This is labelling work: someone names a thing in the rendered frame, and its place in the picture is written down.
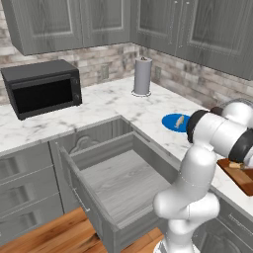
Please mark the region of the blue plate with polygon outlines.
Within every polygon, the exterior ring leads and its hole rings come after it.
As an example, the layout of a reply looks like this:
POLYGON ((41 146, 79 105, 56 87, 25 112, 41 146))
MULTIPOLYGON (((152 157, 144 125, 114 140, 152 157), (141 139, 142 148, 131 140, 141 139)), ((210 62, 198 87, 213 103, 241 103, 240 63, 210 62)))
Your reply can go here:
POLYGON ((179 128, 175 128, 174 125, 177 122, 177 120, 182 116, 182 114, 169 114, 163 117, 162 124, 173 131, 176 132, 186 132, 187 131, 187 123, 189 120, 189 116, 184 115, 184 122, 180 125, 179 128))

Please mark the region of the pale piece of meat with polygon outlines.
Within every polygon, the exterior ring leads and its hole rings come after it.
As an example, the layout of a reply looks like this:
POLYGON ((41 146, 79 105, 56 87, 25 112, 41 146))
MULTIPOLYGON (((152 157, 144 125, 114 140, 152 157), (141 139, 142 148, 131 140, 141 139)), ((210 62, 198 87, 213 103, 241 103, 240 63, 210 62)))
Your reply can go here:
POLYGON ((184 122, 184 115, 182 115, 178 120, 177 120, 177 122, 175 123, 175 125, 174 125, 174 127, 175 128, 179 128, 180 127, 180 125, 184 122))

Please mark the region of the open grey drawer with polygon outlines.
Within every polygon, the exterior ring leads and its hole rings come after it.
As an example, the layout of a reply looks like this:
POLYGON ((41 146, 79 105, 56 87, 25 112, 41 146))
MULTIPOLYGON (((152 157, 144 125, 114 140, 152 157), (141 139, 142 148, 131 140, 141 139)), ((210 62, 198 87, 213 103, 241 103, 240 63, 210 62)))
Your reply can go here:
POLYGON ((132 131, 72 154, 60 145, 57 151, 108 253, 121 253, 155 227, 166 230, 152 202, 175 181, 180 163, 161 146, 132 131))

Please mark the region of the grey drawer front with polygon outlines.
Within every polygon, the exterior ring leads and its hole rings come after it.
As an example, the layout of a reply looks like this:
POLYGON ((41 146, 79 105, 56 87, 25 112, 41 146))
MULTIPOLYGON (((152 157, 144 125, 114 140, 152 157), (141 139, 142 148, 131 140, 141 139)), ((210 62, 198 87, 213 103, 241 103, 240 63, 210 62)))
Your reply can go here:
POLYGON ((0 216, 0 245, 63 215, 59 193, 0 216))
POLYGON ((0 185, 51 165, 47 143, 0 157, 0 185))
POLYGON ((58 192, 52 166, 0 183, 0 219, 58 192))

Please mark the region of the brown wooden cutting board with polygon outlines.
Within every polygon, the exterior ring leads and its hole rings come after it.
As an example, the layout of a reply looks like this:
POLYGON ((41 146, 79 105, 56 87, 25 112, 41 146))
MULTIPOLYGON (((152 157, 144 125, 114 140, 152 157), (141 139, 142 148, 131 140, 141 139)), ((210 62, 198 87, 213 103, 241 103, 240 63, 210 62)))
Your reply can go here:
POLYGON ((217 165, 249 197, 253 196, 253 170, 241 170, 228 167, 229 160, 219 159, 217 165))

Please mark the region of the white paper towel roll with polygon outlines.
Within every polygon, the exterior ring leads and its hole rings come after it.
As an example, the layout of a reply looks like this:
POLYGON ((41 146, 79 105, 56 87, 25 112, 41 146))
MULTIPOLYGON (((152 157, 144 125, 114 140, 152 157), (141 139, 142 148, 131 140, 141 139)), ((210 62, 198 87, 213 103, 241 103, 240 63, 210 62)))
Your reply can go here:
POLYGON ((150 92, 152 60, 147 57, 139 57, 135 60, 134 84, 131 93, 136 97, 148 97, 150 92))

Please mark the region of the black microwave oven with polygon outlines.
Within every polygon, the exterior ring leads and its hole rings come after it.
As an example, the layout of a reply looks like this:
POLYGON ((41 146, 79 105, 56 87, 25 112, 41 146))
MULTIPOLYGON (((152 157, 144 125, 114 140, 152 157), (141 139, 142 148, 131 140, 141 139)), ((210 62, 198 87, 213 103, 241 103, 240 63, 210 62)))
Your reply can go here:
POLYGON ((19 120, 82 104, 79 70, 63 59, 1 69, 19 120))

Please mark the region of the grey base cupboard front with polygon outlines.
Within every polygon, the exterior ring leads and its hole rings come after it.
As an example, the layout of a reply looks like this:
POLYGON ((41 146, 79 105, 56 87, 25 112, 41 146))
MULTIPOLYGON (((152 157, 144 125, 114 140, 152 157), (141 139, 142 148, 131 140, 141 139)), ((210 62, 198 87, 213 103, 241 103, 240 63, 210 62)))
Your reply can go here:
POLYGON ((218 217, 202 224, 194 233, 193 242, 201 253, 253 253, 253 236, 237 226, 232 215, 253 232, 253 221, 223 199, 219 199, 218 217))

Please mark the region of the grey wall cupboard door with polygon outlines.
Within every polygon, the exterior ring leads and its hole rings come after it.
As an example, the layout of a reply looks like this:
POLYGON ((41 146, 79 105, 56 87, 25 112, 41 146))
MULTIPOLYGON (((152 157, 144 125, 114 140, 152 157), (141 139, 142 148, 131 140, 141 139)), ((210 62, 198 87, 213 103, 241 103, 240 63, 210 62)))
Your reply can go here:
POLYGON ((253 0, 188 0, 190 5, 176 56, 201 66, 251 80, 253 75, 253 0))
POLYGON ((1 0, 12 45, 23 55, 83 46, 79 0, 1 0))
POLYGON ((85 47, 129 42, 130 0, 80 0, 85 47))
POLYGON ((178 0, 172 44, 169 44, 171 0, 131 0, 130 40, 138 45, 175 54, 183 0, 178 0))

